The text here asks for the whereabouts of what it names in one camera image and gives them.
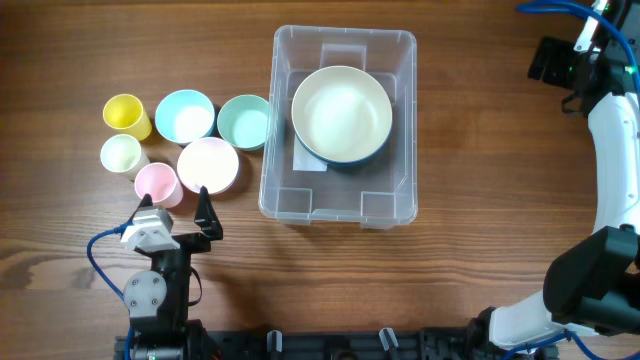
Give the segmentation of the pink plastic cup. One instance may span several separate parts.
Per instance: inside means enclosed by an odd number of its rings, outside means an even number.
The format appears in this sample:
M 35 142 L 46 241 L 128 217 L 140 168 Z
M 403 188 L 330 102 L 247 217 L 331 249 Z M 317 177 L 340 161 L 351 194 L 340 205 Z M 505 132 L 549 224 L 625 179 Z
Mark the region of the pink plastic cup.
M 165 208 L 176 207 L 184 196 L 176 172 L 171 166 L 160 162 L 150 163 L 138 172 L 134 190 L 139 198 L 150 195 L 154 205 Z

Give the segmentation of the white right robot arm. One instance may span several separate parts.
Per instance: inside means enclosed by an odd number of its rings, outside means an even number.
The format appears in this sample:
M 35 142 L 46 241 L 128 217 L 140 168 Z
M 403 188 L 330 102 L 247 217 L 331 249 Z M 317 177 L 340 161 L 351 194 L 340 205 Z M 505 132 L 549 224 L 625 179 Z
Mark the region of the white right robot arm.
M 549 359 L 574 342 L 595 358 L 587 336 L 639 332 L 639 4 L 636 1 L 529 1 L 524 14 L 584 20 L 575 42 L 545 37 L 531 79 L 571 90 L 596 152 L 597 210 L 592 234 L 550 265 L 540 291 L 488 308 L 458 338 L 454 359 Z

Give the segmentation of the cream plastic bowl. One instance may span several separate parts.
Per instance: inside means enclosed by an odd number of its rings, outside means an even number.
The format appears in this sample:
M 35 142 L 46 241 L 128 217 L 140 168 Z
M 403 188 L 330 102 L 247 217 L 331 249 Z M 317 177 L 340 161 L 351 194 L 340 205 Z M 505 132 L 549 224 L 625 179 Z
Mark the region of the cream plastic bowl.
M 370 74 L 329 66 L 310 74 L 291 103 L 291 121 L 305 145 L 335 161 L 354 161 L 375 151 L 393 127 L 391 100 Z

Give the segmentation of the dark blue bowl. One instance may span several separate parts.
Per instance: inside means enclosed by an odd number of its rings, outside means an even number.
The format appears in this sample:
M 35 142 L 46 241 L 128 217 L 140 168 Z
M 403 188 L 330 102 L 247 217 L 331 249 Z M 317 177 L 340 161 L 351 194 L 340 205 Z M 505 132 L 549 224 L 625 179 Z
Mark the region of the dark blue bowl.
M 323 161 L 323 162 L 325 162 L 325 163 L 327 163 L 329 165 L 333 165 L 333 166 L 350 167 L 350 166 L 359 166 L 361 164 L 364 164 L 364 163 L 370 161 L 371 159 L 375 158 L 376 156 L 378 156 L 378 154 L 380 152 L 382 152 L 387 147 L 387 144 L 390 142 L 390 139 L 392 138 L 392 135 L 393 135 L 392 132 L 390 132 L 388 134 L 388 136 L 385 138 L 384 142 L 375 151 L 373 151 L 371 154 L 369 154 L 369 155 L 367 155 L 367 156 L 365 156 L 363 158 L 354 160 L 354 161 L 335 161 L 335 160 L 320 156 L 319 154 L 317 154 L 314 151 L 312 151 L 307 145 L 305 145 L 298 135 L 295 135 L 294 138 L 295 138 L 295 140 L 297 142 L 299 142 L 301 144 L 302 148 L 305 149 L 307 152 L 309 152 L 311 154 L 311 156 L 313 156 L 315 159 L 318 159 L 320 161 Z

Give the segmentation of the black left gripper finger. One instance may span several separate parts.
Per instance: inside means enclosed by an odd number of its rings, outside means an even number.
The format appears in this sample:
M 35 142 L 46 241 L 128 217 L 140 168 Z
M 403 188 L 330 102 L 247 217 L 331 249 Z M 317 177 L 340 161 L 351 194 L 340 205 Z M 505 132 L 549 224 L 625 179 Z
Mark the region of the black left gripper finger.
M 137 208 L 133 211 L 132 215 L 130 216 L 130 222 L 133 222 L 134 217 L 136 216 L 137 212 L 139 210 L 142 210 L 144 208 L 147 207 L 151 207 L 153 205 L 153 201 L 152 201 L 152 197 L 150 194 L 145 194 L 140 203 L 138 204 Z
M 206 237 L 210 239 L 223 238 L 223 227 L 215 213 L 210 194 L 205 186 L 200 187 L 194 223 Z

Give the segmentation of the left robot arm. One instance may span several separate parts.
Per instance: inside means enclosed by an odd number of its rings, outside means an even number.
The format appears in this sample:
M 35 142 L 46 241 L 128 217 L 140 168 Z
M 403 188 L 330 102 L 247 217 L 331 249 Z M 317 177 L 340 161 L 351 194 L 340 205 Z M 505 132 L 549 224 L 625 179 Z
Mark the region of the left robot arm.
M 202 186 L 195 212 L 197 232 L 173 235 L 168 210 L 143 196 L 121 236 L 126 248 L 151 260 L 150 269 L 134 274 L 123 290 L 130 331 L 116 341 L 116 359 L 221 359 L 222 350 L 188 310 L 190 279 L 199 274 L 191 256 L 211 250 L 223 238 L 223 228 Z

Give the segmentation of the cream plastic cup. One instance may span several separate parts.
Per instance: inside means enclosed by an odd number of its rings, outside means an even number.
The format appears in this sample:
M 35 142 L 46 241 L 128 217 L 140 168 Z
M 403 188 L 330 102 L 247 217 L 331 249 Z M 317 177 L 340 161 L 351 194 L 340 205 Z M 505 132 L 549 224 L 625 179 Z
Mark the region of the cream plastic cup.
M 127 134 L 109 138 L 101 148 L 100 161 L 109 172 L 131 181 L 134 181 L 138 172 L 150 163 L 140 142 Z

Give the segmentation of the yellow plastic cup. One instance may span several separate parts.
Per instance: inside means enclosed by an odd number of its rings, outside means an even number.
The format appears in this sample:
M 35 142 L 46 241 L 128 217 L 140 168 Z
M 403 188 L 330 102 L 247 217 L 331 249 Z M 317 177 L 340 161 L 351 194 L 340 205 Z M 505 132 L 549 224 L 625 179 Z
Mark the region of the yellow plastic cup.
M 103 108 L 103 120 L 110 128 L 138 141 L 145 140 L 152 132 L 142 102 L 131 94 L 119 94 L 109 99 Z

